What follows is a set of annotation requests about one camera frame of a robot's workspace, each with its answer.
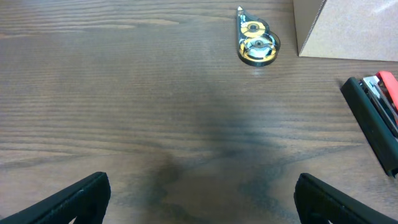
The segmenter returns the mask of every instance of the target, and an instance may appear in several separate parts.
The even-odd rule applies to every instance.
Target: brown table top
[[[272,65],[238,59],[239,4],[280,37]],[[297,57],[291,0],[0,6],[2,217],[104,171],[104,223],[298,223],[309,172],[398,219],[339,90],[398,63]]]

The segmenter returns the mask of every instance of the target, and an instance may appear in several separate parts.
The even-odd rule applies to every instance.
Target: wooden table
[[[238,5],[280,37],[272,65],[238,59]],[[398,219],[398,181],[339,90],[398,63],[298,58],[293,13],[291,0],[0,1],[0,215],[104,171],[104,223],[299,223],[309,172]]]

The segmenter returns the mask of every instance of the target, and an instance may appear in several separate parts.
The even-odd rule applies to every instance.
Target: cardboard box
[[[398,61],[398,0],[293,0],[298,56]]]

